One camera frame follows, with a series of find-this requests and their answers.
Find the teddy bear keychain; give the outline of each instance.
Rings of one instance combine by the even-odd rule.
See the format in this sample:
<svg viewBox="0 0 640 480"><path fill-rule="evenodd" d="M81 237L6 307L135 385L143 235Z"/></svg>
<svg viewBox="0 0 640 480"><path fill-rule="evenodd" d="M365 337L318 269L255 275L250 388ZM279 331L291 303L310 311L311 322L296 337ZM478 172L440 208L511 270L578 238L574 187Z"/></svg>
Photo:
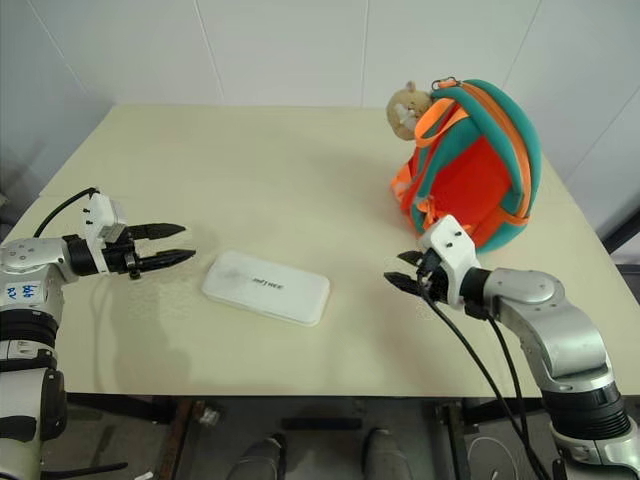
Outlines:
<svg viewBox="0 0 640 480"><path fill-rule="evenodd" d="M416 124L429 109L433 101L427 92L416 90L413 81L393 94L387 104L387 120L402 140L413 140Z"/></svg>

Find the orange backpack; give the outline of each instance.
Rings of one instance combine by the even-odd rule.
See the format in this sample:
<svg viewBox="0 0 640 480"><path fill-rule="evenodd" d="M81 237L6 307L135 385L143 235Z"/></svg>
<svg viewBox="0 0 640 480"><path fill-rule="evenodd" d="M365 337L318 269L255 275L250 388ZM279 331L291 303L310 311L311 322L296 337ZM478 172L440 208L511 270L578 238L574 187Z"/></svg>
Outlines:
<svg viewBox="0 0 640 480"><path fill-rule="evenodd" d="M434 82L437 99L418 120L416 148L392 182L422 234L444 215L478 248L498 248L524 230L540 183L538 137L524 112L481 80Z"/></svg>

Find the white power bank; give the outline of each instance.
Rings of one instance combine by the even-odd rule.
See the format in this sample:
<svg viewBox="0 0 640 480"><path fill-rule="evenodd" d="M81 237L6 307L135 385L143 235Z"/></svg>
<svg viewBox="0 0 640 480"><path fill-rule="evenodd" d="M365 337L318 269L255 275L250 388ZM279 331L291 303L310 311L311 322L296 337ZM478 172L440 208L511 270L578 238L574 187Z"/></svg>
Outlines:
<svg viewBox="0 0 640 480"><path fill-rule="evenodd" d="M312 326L327 303L329 279L228 251L209 269L202 291L214 300Z"/></svg>

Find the gray shoe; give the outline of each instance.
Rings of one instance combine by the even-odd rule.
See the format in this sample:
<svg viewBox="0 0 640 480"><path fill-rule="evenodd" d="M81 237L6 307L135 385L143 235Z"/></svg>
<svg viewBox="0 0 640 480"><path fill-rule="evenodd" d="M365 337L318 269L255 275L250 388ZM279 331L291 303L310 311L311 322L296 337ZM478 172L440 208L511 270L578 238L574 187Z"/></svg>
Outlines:
<svg viewBox="0 0 640 480"><path fill-rule="evenodd" d="M283 480L286 452L285 437L279 433L254 443L236 462L227 480Z"/></svg>
<svg viewBox="0 0 640 480"><path fill-rule="evenodd" d="M411 480L409 463L388 430L369 432L362 451L365 480Z"/></svg>

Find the table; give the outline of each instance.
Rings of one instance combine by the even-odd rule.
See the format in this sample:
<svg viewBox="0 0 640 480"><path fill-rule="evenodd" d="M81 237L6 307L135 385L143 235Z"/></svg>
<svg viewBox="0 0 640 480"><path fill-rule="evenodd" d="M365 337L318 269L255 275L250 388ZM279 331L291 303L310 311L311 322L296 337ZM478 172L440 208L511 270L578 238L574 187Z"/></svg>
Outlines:
<svg viewBox="0 0 640 480"><path fill-rule="evenodd" d="M457 339L425 304L382 277L416 244L389 181L409 157L384 112L355 108L118 106L43 190L9 239L31 236L64 198L97 185L130 224L188 227L143 251L195 248L139 281L95 276L65 289L59 367L71 392L166 395L492 396ZM81 204L44 236L81 233ZM326 275L321 322L302 327L215 303L200 292L234 249ZM559 277L600 328L625 394L640 394L640 308L545 160L526 231L480 257L486 268ZM490 327L451 309L506 395ZM523 392L538 396L515 336Z"/></svg>

